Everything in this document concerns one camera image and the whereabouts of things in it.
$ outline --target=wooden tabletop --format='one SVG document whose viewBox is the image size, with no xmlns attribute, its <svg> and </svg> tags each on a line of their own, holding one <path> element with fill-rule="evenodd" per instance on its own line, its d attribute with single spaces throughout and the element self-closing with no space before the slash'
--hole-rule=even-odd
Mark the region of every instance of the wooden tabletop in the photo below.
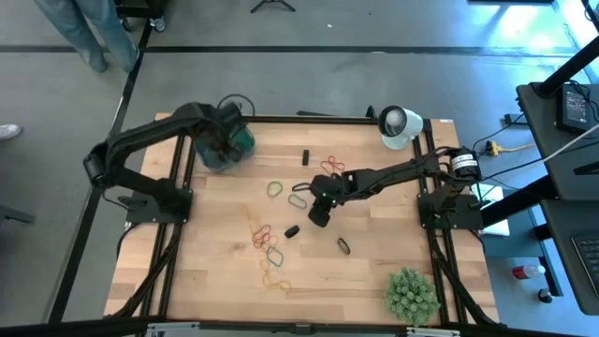
<svg viewBox="0 0 599 337">
<path fill-rule="evenodd" d="M 384 305 L 388 274 L 409 267 L 432 281 L 429 246 L 416 210 L 418 183 L 399 184 L 368 200 L 348 202 L 330 213 L 325 228 L 308 219 L 314 200 L 308 191 L 298 193 L 308 202 L 306 210 L 290 205 L 287 197 L 294 184 L 326 174 L 320 164 L 330 155 L 345 163 L 345 169 L 379 169 L 413 158 L 412 146 L 389 150 L 374 125 L 248 126 L 256 137 L 256 152 L 249 160 L 222 174 L 210 173 L 196 161 L 191 184 L 194 202 L 183 227 L 168 317 L 403 324 Z M 432 128 L 437 147 L 458 146 L 452 121 L 433 120 Z M 424 137 L 421 143 L 426 152 Z M 174 147 L 175 139 L 170 139 L 149 148 L 141 172 L 167 177 Z M 304 149 L 310 150 L 308 167 L 301 164 Z M 272 181 L 284 186 L 276 198 L 266 194 Z M 262 267 L 269 264 L 260 265 L 266 257 L 264 248 L 256 249 L 252 242 L 252 233 L 264 225 L 271 226 L 271 242 L 278 240 L 276 248 L 285 257 L 280 268 L 270 265 L 266 279 Z M 300 227 L 299 234 L 286 239 L 284 232 L 294 225 Z M 106 314 L 120 309 L 146 276 L 156 229 L 157 225 L 140 226 L 124 240 Z M 468 231 L 453 230 L 452 235 L 461 280 L 485 313 L 497 320 L 480 242 Z M 351 247 L 350 256 L 337 245 L 340 237 Z M 157 311 L 161 289 L 159 280 L 152 313 Z M 450 318 L 456 321 L 447 281 L 445 290 Z M 430 321 L 439 323 L 438 315 Z"/>
</svg>

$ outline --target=jeans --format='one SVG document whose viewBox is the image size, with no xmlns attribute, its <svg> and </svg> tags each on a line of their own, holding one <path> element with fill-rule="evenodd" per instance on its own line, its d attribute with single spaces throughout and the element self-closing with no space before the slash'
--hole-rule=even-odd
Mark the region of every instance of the jeans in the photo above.
<svg viewBox="0 0 599 337">
<path fill-rule="evenodd" d="M 36 3 L 93 70 L 102 72 L 108 64 L 83 15 L 95 25 L 124 71 L 129 72 L 135 66 L 138 50 L 121 26 L 113 0 L 36 0 Z"/>
</svg>

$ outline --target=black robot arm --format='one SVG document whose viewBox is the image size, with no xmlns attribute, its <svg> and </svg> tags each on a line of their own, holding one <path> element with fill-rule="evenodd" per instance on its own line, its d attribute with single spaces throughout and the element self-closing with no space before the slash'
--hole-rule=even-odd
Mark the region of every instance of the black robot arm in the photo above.
<svg viewBox="0 0 599 337">
<path fill-rule="evenodd" d="M 448 155 L 449 169 L 440 169 L 439 158 Z M 330 177 L 317 175 L 311 183 L 304 183 L 295 190 L 310 189 L 315 196 L 308 216 L 317 225 L 325 227 L 329 212 L 345 202 L 362 200 L 379 194 L 384 188 L 405 183 L 421 177 L 438 177 L 444 186 L 432 194 L 432 205 L 436 213 L 454 212 L 455 199 L 465 186 L 480 180 L 480 169 L 475 154 L 462 148 L 439 148 L 434 153 L 423 155 L 408 162 L 381 169 L 348 170 Z"/>
<path fill-rule="evenodd" d="M 185 135 L 195 144 L 202 143 L 221 156 L 239 161 L 242 153 L 232 144 L 229 135 L 243 127 L 241 112 L 234 104 L 217 110 L 210 105 L 187 103 L 168 118 L 127 130 L 96 145 L 83 159 L 83 165 L 93 186 L 130 188 L 152 197 L 160 212 L 185 218 L 191 202 L 189 191 L 177 189 L 169 179 L 154 180 L 125 168 L 125 160 L 135 151 Z"/>
</svg>

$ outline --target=green plant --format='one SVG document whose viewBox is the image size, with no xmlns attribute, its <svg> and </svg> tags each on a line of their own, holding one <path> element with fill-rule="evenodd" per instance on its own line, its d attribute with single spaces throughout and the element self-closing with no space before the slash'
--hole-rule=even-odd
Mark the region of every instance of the green plant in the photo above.
<svg viewBox="0 0 599 337">
<path fill-rule="evenodd" d="M 426 324 L 440 307 L 431 283 L 417 271 L 407 268 L 402 268 L 399 274 L 389 275 L 385 304 L 392 314 L 414 327 Z"/>
</svg>

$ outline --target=concrete floor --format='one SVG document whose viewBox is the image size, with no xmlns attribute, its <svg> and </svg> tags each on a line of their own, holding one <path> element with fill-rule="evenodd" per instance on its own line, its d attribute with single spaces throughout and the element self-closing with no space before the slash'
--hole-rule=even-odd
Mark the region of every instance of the concrete floor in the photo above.
<svg viewBox="0 0 599 337">
<path fill-rule="evenodd" d="M 446 0 L 289 0 L 296 13 L 255 1 L 170 1 L 168 28 L 150 46 L 304 45 L 428 47 L 571 47 L 562 14 L 551 6 L 472 5 Z M 0 46 L 65 45 L 35 5 L 6 0 L 0 11 Z M 135 22 L 132 38 L 139 40 Z M 456 120 L 466 146 L 517 113 L 515 87 L 541 81 L 563 58 L 449 54 L 364 53 L 148 53 L 131 97 L 124 128 L 159 111 L 197 100 L 216 103 L 242 93 L 258 114 L 297 110 L 361 116 L 369 105 L 398 104 L 426 118 Z M 95 74 L 74 53 L 0 53 L 0 122 L 24 126 L 0 143 L 0 204 L 34 213 L 34 225 L 0 226 L 0 326 L 41 322 L 88 191 L 84 155 L 110 129 L 126 74 L 112 62 Z M 585 81 L 584 75 L 577 77 Z M 494 138 L 504 147 L 533 136 L 513 128 Z M 128 166 L 138 169 L 141 155 Z M 537 157 L 535 148 L 481 165 L 485 173 Z M 545 174 L 537 167 L 501 180 L 515 186 Z M 67 320 L 102 315 L 123 231 L 124 212 L 102 202 L 86 246 Z M 592 335 L 599 318 L 583 315 L 553 248 L 565 297 L 550 305 L 533 299 L 545 281 L 515 282 L 511 266 L 489 260 L 500 318 L 521 329 Z M 231 335 L 209 332 L 204 335 Z M 248 333 L 248 336 L 267 335 Z"/>
</svg>

